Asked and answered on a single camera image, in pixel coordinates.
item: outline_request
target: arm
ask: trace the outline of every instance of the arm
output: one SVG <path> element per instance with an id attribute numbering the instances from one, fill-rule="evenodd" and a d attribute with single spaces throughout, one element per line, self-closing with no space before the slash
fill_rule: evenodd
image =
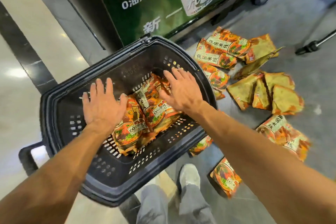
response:
<path id="1" fill-rule="evenodd" d="M 197 121 L 277 223 L 335 223 L 336 184 L 288 150 L 203 101 L 195 78 L 165 71 L 172 94 L 160 95 Z"/>
<path id="2" fill-rule="evenodd" d="M 0 223 L 65 222 L 94 155 L 126 111 L 126 96 L 116 102 L 111 79 L 106 93 L 100 79 L 90 93 L 91 101 L 83 95 L 81 135 L 0 201 Z"/>

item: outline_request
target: sneaker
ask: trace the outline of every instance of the sneaker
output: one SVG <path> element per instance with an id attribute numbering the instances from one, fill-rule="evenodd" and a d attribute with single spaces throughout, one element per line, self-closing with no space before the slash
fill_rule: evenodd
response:
<path id="1" fill-rule="evenodd" d="M 180 184 L 181 188 L 184 188 L 188 184 L 193 184 L 201 188 L 201 178 L 194 164 L 185 164 L 182 167 L 180 172 Z"/>

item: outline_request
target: gray pants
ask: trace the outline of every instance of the gray pants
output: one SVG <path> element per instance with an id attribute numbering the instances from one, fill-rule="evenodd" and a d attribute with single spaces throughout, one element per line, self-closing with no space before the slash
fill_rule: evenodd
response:
<path id="1" fill-rule="evenodd" d="M 179 214 L 190 224 L 216 224 L 209 205 L 196 185 L 187 185 L 182 189 Z M 136 223 L 168 224 L 168 200 L 159 186 L 148 185 L 142 191 Z"/>

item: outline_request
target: tile floor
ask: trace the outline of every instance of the tile floor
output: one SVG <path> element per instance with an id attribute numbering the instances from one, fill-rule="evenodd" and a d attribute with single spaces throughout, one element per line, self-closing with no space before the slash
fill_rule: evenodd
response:
<path id="1" fill-rule="evenodd" d="M 57 82 L 62 82 L 82 69 L 107 56 L 88 33 L 66 0 L 0 0 Z M 281 57 L 268 62 L 266 71 L 290 73 L 298 92 L 304 97 L 303 113 L 289 120 L 308 135 L 313 147 L 307 165 L 324 175 L 336 175 L 336 134 L 334 123 L 336 80 L 334 80 L 335 40 L 330 40 L 313 54 L 296 57 L 294 47 L 319 39 L 336 27 L 336 10 L 327 9 L 330 0 L 269 0 L 261 7 L 246 2 L 230 13 L 219 25 L 246 38 L 269 33 L 277 46 L 287 46 Z M 181 46 L 192 55 L 195 44 L 216 26 L 206 23 L 188 35 Z M 39 128 L 40 93 L 24 73 L 6 41 L 0 36 L 0 198 L 25 179 L 18 151 L 41 140 Z M 244 114 L 227 96 L 219 102 L 221 110 L 254 128 L 269 113 L 252 109 Z M 38 152 L 43 159 L 43 151 Z M 195 158 L 182 156 L 168 169 L 175 181 L 180 167 L 194 163 L 201 175 L 201 191 L 211 205 L 218 223 L 273 223 L 256 196 L 242 185 L 232 200 L 220 197 L 210 185 L 207 175 L 221 159 L 222 153 L 212 145 Z M 170 222 L 178 223 L 177 211 L 170 209 Z M 117 208 L 99 205 L 78 195 L 67 223 L 127 223 Z"/>

